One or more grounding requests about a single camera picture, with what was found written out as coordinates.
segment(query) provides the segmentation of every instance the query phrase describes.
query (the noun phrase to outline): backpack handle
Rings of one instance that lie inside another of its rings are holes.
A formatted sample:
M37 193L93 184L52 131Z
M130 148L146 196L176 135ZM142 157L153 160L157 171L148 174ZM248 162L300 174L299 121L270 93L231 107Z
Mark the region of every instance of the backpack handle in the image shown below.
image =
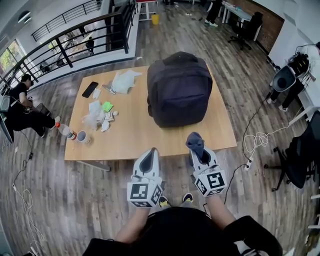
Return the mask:
M191 53L179 51L163 60L164 65L185 63L185 62L198 62L198 58Z

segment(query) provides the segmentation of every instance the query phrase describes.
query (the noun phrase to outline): green sticky note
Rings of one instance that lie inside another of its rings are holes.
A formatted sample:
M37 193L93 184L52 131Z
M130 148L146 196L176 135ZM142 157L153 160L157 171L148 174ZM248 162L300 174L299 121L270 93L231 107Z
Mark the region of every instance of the green sticky note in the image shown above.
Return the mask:
M105 112L109 112L109 111L112 109L113 106L114 106L114 105L112 105L109 101L106 101L105 103L103 103L102 109L103 109Z

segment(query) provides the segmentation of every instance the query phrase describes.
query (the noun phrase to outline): brick wall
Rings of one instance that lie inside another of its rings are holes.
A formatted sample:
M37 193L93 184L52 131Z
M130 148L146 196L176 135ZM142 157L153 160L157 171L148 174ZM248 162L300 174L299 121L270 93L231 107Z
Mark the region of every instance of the brick wall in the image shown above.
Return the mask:
M284 24L284 19L252 0L229 0L230 4L241 7L246 13L254 15L255 12L263 14L262 28L257 41L270 52Z

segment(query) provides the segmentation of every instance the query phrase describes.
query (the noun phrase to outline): smartphone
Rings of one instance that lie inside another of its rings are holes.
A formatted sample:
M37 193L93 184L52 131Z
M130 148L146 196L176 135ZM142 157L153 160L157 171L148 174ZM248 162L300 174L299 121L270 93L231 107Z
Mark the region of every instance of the smartphone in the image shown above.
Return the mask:
M84 93L82 93L82 96L85 98L89 98L89 96L92 94L92 92L95 90L95 88L98 86L97 82L91 82L87 89L85 89Z

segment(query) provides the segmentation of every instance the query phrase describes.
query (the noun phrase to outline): bottle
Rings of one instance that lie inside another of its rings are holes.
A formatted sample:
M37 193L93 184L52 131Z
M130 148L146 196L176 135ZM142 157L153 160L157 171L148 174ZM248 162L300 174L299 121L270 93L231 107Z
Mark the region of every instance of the bottle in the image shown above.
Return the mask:
M59 132L66 136L67 139L70 139L74 141L77 138L77 133L70 129L68 125L65 125L63 123L56 122L55 127L58 128Z

